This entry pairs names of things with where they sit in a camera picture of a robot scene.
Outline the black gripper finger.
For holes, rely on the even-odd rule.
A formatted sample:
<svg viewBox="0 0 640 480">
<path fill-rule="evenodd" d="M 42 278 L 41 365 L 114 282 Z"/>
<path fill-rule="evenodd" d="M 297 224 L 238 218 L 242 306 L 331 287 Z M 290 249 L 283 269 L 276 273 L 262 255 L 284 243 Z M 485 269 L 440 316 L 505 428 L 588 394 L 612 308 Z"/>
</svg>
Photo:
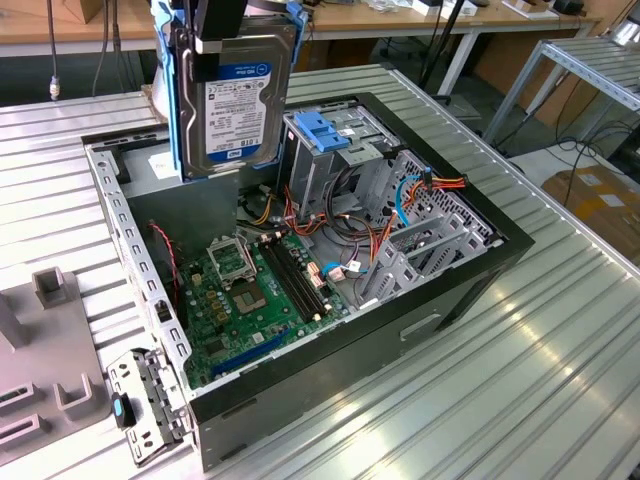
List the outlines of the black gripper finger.
<svg viewBox="0 0 640 480">
<path fill-rule="evenodd" d="M 197 53 L 219 53 L 222 42 L 237 37 L 247 0 L 200 0 L 192 9 L 192 31 Z"/>
</svg>

